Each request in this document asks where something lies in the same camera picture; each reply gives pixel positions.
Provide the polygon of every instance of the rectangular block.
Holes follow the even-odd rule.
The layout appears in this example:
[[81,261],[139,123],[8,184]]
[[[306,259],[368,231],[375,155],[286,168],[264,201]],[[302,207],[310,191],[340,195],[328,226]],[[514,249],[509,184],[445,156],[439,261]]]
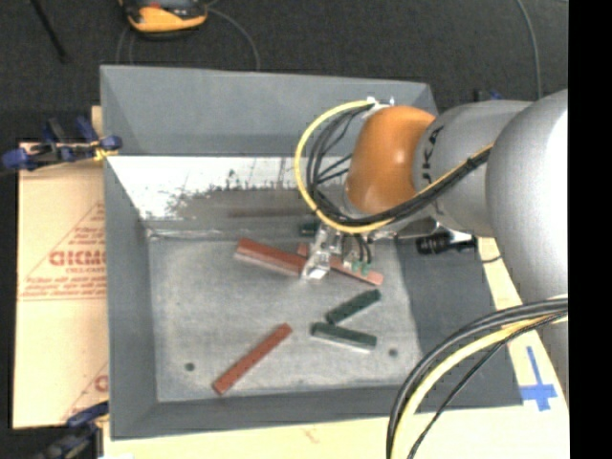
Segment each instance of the rectangular block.
[[314,323],[311,326],[310,333],[313,337],[326,339],[335,343],[345,343],[353,347],[370,350],[376,347],[376,337],[355,330],[341,328],[328,323]]
[[261,341],[249,354],[235,363],[223,376],[212,384],[212,388],[222,395],[242,378],[254,365],[266,357],[286,337],[292,333],[292,328],[283,323],[270,335]]
[[365,293],[356,295],[352,299],[349,299],[348,301],[329,311],[325,315],[325,319],[330,324],[338,324],[380,300],[381,292],[378,289],[366,291]]
[[249,238],[241,238],[236,253],[283,272],[300,275],[306,259],[294,253],[257,243]]

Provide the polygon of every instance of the clamp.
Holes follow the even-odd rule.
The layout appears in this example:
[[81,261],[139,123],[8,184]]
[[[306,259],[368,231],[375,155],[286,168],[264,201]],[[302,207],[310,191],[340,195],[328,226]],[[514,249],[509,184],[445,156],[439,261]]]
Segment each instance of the clamp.
[[97,449],[96,457],[101,456],[101,429],[96,420],[109,412],[108,402],[94,404],[66,422],[66,427],[73,432],[56,440],[45,450],[28,459],[76,459],[81,453],[93,445]]
[[84,144],[68,141],[68,137],[56,118],[46,121],[42,130],[42,142],[26,148],[15,148],[2,155],[6,169],[36,170],[52,164],[73,163],[90,158],[101,159],[123,146],[119,136],[100,138],[92,124],[83,116],[76,118],[76,129]]

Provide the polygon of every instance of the black cable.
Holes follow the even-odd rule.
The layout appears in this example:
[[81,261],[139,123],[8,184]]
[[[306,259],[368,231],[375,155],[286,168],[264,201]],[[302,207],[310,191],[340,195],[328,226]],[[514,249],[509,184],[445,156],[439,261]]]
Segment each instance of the black cable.
[[363,246],[365,247],[365,252],[367,253],[367,263],[369,265],[372,263],[372,250],[370,249],[370,245],[366,240],[363,240]]
[[333,162],[332,164],[330,164],[329,166],[327,166],[326,168],[323,169],[322,172],[319,172],[319,175],[325,175],[326,173],[332,171],[334,168],[336,168],[337,166],[340,166],[341,164],[348,162],[351,158],[353,158],[353,153],[349,153],[345,156],[343,156],[342,158],[340,158],[338,161]]
[[34,6],[34,9],[36,10],[36,14],[38,15],[38,18],[40,19],[40,22],[45,28],[47,35],[51,39],[51,42],[54,45],[55,50],[57,51],[57,56],[59,57],[59,61],[61,61],[63,64],[70,63],[72,59],[70,55],[68,55],[64,47],[62,46],[61,42],[59,42],[59,39],[57,38],[57,34],[55,33],[55,30],[53,26],[51,25],[51,22],[49,22],[49,19],[47,18],[47,14],[43,10],[42,6],[40,5],[40,2],[38,0],[30,0],[30,2]]
[[490,258],[489,260],[483,260],[482,263],[483,264],[491,264],[493,262],[496,262],[497,260],[499,260],[501,258],[501,255],[497,255],[494,258]]
[[320,184],[324,184],[327,181],[330,181],[332,179],[336,179],[337,177],[341,177],[342,175],[344,175],[345,173],[348,172],[348,168],[344,168],[343,170],[339,170],[336,173],[331,173],[330,175],[328,175],[327,177],[323,177],[322,179],[318,179],[317,183]]
[[363,243],[361,242],[361,237],[358,234],[354,234],[353,237],[357,241],[357,245],[360,248],[360,262],[363,261],[363,256],[365,255],[365,250],[363,248]]
[[478,338],[483,334],[487,334],[490,331],[498,329],[499,326],[504,324],[515,323],[528,318],[546,317],[551,313],[566,311],[567,304],[567,298],[565,297],[540,301],[537,303],[523,304],[521,306],[515,306],[513,308],[508,308],[485,315],[484,317],[481,317],[476,321],[460,328],[440,345],[425,355],[412,369],[404,381],[404,384],[400,387],[395,403],[391,408],[387,428],[387,458],[391,457],[395,431],[404,410],[407,397],[411,394],[412,389],[418,385],[423,375],[434,362],[439,360],[443,355],[445,355],[445,353],[451,352],[453,347],[456,347],[457,345],[465,346],[464,342],[467,339]]
[[483,356],[483,358],[477,362],[466,374],[465,376],[461,379],[461,381],[455,385],[455,387],[452,388],[452,390],[450,391],[450,393],[447,395],[447,397],[445,398],[445,400],[440,404],[440,406],[438,407],[438,409],[436,410],[435,415],[431,418],[431,420],[429,421],[429,423],[427,424],[427,426],[425,427],[425,429],[421,432],[421,434],[419,435],[419,438],[415,441],[415,443],[412,445],[412,448],[410,449],[410,452],[407,455],[407,459],[414,459],[414,456],[417,453],[417,450],[419,449],[419,447],[421,446],[421,443],[425,440],[427,434],[429,433],[429,431],[431,430],[431,428],[433,427],[433,425],[438,421],[438,419],[442,416],[442,413],[444,412],[445,408],[450,404],[450,402],[455,398],[455,396],[457,396],[457,394],[459,394],[461,392],[461,390],[468,384],[468,382],[470,381],[470,379],[473,377],[473,375],[485,364],[487,363],[487,361],[489,361],[497,352],[499,352],[500,349],[502,349],[506,344],[508,344],[508,342],[510,342],[513,339],[518,338],[521,335],[524,335],[525,333],[531,332],[533,330],[536,330],[537,328],[540,328],[544,325],[550,324],[556,320],[559,320],[563,317],[567,316],[567,312],[564,313],[560,313],[558,315],[554,315],[551,317],[548,317],[546,319],[543,319],[537,323],[531,324],[529,326],[526,326],[525,328],[521,328],[520,330],[516,330],[514,333],[512,333],[511,335],[508,335],[507,337],[505,337],[503,340],[500,340],[498,343],[496,343],[491,349],[490,351]]

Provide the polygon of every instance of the wooden block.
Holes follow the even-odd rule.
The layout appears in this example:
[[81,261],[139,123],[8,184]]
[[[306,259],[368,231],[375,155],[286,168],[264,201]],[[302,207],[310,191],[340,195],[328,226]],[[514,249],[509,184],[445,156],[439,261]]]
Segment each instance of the wooden block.
[[281,341],[292,333],[287,323],[277,327],[270,335],[262,340],[249,354],[235,363],[228,371],[212,384],[212,388],[219,394],[224,394],[242,378],[254,365],[266,357]]
[[303,256],[263,245],[249,238],[240,239],[236,253],[271,268],[295,275],[300,275],[306,265],[306,259]]

